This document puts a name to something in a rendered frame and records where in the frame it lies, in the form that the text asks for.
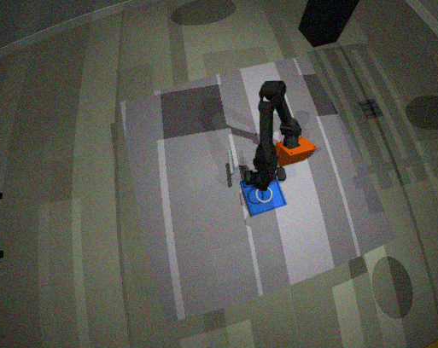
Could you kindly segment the blue tray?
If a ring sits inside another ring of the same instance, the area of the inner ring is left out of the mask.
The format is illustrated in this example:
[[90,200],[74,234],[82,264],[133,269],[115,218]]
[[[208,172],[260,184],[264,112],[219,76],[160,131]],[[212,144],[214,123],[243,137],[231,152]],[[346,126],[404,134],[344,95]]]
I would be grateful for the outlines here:
[[253,184],[247,185],[245,183],[245,179],[240,181],[240,184],[242,186],[242,191],[244,193],[245,199],[248,203],[248,208],[251,212],[251,216],[276,209],[280,206],[287,205],[286,200],[284,199],[282,193],[281,186],[277,179],[277,176],[276,176],[276,182],[270,183],[268,186],[268,188],[270,188],[272,191],[271,200],[269,200],[271,197],[271,192],[269,191],[269,189],[267,191],[261,191],[261,190],[258,191],[258,196],[260,200],[263,201],[269,200],[266,203],[261,203],[258,201],[256,197],[257,188]]

